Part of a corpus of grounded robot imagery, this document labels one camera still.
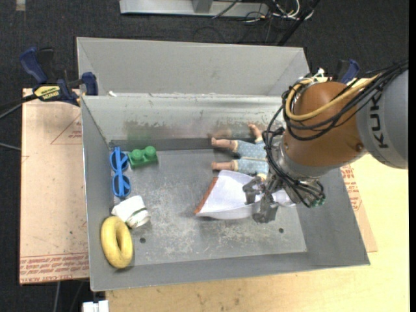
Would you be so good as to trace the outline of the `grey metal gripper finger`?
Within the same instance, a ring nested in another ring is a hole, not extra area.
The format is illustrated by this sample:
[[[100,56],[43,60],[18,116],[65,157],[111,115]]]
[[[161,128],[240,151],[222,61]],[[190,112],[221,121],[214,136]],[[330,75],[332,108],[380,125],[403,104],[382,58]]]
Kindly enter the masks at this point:
[[[266,224],[276,219],[279,205],[271,194],[264,194],[259,202],[259,210],[253,215],[258,224]]]
[[[246,197],[245,204],[253,204],[255,202],[256,196],[264,192],[263,178],[259,176],[253,178],[250,182],[242,187],[242,190]]]

